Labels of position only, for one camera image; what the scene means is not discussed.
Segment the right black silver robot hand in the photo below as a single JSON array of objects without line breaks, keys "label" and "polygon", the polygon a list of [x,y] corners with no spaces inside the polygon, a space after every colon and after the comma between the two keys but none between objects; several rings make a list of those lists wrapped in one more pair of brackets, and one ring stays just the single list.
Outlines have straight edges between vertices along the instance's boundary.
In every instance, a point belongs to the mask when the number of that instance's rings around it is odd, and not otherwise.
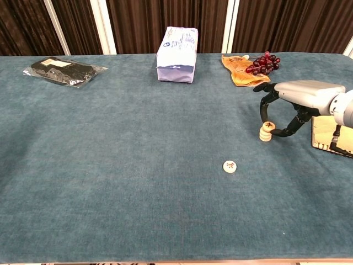
[{"label": "right black silver robot hand", "polygon": [[267,93],[260,101],[262,122],[268,121],[268,106],[277,99],[291,103],[296,116],[284,129],[273,129],[272,135],[288,137],[314,116],[333,116],[338,125],[352,128],[352,90],[342,85],[315,80],[262,83],[254,92]]}]

